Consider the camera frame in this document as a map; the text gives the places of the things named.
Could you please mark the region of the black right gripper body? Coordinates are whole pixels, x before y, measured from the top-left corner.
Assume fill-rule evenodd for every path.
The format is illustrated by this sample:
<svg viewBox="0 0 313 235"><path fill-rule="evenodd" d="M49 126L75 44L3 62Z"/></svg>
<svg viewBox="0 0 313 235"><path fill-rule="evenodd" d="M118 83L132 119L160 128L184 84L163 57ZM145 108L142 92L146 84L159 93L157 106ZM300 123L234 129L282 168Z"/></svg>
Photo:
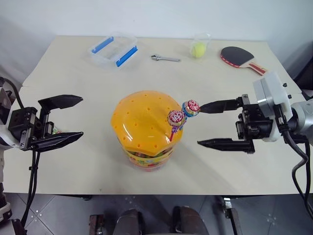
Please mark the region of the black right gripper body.
<svg viewBox="0 0 313 235"><path fill-rule="evenodd" d="M250 104L247 94L237 98L242 112L238 115L236 129L240 140L255 140L269 137L273 120L265 117L258 104Z"/></svg>

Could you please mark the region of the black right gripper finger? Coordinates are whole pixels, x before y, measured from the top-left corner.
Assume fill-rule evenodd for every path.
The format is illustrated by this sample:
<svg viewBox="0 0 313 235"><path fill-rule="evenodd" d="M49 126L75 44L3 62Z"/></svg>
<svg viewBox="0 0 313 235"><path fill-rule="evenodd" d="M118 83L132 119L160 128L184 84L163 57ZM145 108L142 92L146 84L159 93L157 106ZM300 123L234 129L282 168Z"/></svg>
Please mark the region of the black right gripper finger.
<svg viewBox="0 0 313 235"><path fill-rule="evenodd" d="M233 111L243 106L243 99L218 100L200 106L200 113L218 114L224 111Z"/></svg>
<svg viewBox="0 0 313 235"><path fill-rule="evenodd" d="M197 141L197 144L219 151L240 151L247 154L255 152L253 141L234 141L230 138Z"/></svg>

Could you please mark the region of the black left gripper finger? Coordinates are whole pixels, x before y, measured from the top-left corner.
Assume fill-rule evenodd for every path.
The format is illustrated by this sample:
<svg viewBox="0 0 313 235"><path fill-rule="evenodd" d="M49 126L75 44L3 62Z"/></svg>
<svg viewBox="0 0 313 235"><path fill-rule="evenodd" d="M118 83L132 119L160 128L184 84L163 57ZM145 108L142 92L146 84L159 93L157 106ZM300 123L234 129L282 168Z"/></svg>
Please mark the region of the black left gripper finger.
<svg viewBox="0 0 313 235"><path fill-rule="evenodd" d="M41 106L39 120L42 123L47 122L51 110L70 108L83 101L80 96L72 94L62 94L45 99L41 99L38 103Z"/></svg>
<svg viewBox="0 0 313 235"><path fill-rule="evenodd" d="M47 152L55 149L62 148L68 144L77 141L83 136L83 132L63 132L54 135L48 135L43 138L36 139L30 137L24 146L22 151L35 151L35 152Z"/></svg>

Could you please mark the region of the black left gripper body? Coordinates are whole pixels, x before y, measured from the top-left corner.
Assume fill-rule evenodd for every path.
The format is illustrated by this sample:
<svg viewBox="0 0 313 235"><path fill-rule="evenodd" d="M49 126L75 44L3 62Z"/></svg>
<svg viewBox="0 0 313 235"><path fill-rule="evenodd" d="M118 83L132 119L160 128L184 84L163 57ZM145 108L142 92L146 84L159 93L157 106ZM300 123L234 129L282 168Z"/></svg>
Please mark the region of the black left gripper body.
<svg viewBox="0 0 313 235"><path fill-rule="evenodd" d="M21 150L35 150L37 142L53 134L54 123L48 120L50 111L42 108L40 116L37 109L26 107L12 112L8 130L19 142Z"/></svg>

